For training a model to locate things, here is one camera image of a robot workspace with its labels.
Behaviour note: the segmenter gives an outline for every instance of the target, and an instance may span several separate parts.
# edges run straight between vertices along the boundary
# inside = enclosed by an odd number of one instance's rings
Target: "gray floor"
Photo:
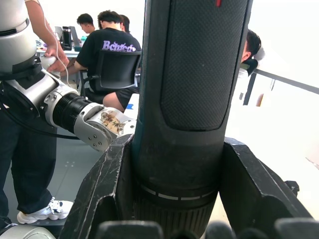
[[[59,129],[58,133],[71,135],[63,129]],[[57,200],[73,201],[83,178],[100,158],[101,154],[79,140],[59,138],[57,140],[55,171],[48,187],[52,196]],[[9,201],[9,217],[12,222],[17,223],[17,200],[13,189],[11,171],[7,174],[4,192]],[[60,220],[45,220],[37,222],[36,225],[60,225],[63,223]]]

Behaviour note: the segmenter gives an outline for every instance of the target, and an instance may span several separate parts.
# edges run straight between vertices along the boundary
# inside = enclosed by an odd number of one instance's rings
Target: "shorts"
[[[130,87],[123,90],[116,91],[116,96],[121,103],[123,109],[126,109],[126,107],[129,104],[129,101],[132,97],[132,94],[139,94],[140,93],[140,87]]]

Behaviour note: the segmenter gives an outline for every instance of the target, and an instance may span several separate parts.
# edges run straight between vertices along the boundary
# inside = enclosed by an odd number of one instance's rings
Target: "jeans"
[[[40,118],[24,122],[42,131],[57,131]],[[53,175],[55,159],[56,138],[28,131],[0,110],[0,228],[9,213],[3,186],[10,163],[17,209],[31,214],[47,207],[52,198],[47,187]]]

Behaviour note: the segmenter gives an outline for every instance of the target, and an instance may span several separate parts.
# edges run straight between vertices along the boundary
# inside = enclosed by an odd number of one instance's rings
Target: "man's hair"
[[[257,54],[261,47],[261,40],[259,36],[252,30],[248,30],[247,33],[247,51],[251,52],[250,58]]]
[[[125,27],[125,32],[130,33],[130,20],[127,16],[125,15],[120,15],[122,17],[122,23]]]
[[[91,25],[93,25],[93,18],[89,14],[84,13],[84,14],[79,15],[76,22],[78,24],[91,24]]]
[[[101,21],[121,23],[122,18],[115,11],[103,11],[98,15],[99,28],[102,29]]]

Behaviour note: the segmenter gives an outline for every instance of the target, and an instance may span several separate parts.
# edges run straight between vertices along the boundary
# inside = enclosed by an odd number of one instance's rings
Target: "black cable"
[[[68,136],[68,135],[62,135],[62,134],[56,134],[56,133],[49,133],[49,132],[44,132],[41,130],[37,130],[34,129],[28,125],[26,125],[25,123],[23,123],[22,121],[18,120],[16,117],[14,117],[4,106],[4,104],[2,103],[1,99],[0,99],[0,109],[16,124],[18,124],[19,126],[32,131],[34,133],[38,133],[38,134],[42,134],[45,136],[49,136],[49,137],[56,137],[56,138],[65,138],[65,139],[79,139],[78,137],[74,137],[74,136]]]

